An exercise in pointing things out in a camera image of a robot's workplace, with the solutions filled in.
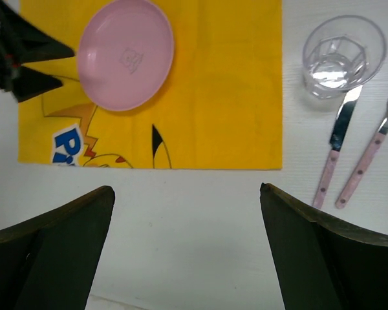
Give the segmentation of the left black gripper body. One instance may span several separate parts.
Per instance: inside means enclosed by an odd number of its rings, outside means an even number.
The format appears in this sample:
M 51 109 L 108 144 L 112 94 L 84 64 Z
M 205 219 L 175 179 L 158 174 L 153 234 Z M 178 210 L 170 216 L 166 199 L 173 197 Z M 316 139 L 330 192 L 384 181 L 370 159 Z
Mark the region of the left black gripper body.
M 18 94 L 19 41 L 8 20 L 0 20 L 0 89 Z

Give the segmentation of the pink round plate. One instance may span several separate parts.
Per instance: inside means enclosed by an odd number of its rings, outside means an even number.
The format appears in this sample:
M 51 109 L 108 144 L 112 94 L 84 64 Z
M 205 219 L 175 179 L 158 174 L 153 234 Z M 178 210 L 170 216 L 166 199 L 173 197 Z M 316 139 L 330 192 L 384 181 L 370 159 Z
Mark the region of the pink round plate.
M 97 106 L 131 110 L 167 79 L 175 41 L 170 22 L 151 1 L 113 1 L 85 27 L 77 51 L 81 87 Z

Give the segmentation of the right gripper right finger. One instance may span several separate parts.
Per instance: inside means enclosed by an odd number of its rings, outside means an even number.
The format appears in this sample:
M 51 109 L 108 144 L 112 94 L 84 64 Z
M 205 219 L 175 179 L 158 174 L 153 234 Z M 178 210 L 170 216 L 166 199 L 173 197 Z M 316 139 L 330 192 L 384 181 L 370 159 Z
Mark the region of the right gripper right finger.
M 261 211 L 286 309 L 388 309 L 388 235 L 269 183 Z

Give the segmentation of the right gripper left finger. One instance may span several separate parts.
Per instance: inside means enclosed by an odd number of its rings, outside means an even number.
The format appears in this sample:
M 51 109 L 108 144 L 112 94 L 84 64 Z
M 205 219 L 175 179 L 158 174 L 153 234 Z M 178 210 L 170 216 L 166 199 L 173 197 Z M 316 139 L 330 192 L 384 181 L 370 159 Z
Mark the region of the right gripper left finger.
M 0 230 L 0 309 L 85 309 L 114 201 L 102 186 Z

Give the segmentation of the yellow cartoon print cloth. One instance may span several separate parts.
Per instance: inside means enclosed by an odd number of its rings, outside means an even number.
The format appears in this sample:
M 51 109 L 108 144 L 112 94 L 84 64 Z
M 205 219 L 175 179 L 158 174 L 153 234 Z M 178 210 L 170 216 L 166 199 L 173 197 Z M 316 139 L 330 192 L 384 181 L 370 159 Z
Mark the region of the yellow cartoon print cloth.
M 77 54 L 113 1 L 22 1 L 20 14 Z M 110 111 L 84 93 L 71 58 L 31 64 L 63 86 L 19 105 L 21 162 L 134 169 L 282 166 L 282 3 L 151 1 L 175 41 L 171 70 L 139 107 Z

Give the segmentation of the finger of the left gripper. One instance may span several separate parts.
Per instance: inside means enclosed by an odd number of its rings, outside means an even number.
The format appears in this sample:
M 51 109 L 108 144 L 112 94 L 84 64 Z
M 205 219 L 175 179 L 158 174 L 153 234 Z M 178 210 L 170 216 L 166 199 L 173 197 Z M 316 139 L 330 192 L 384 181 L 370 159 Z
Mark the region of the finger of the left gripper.
M 12 79 L 12 93 L 18 103 L 62 86 L 60 79 L 27 67 L 21 67 Z
M 17 63 L 33 63 L 75 56 L 71 47 L 29 23 L 0 1 L 0 54 Z

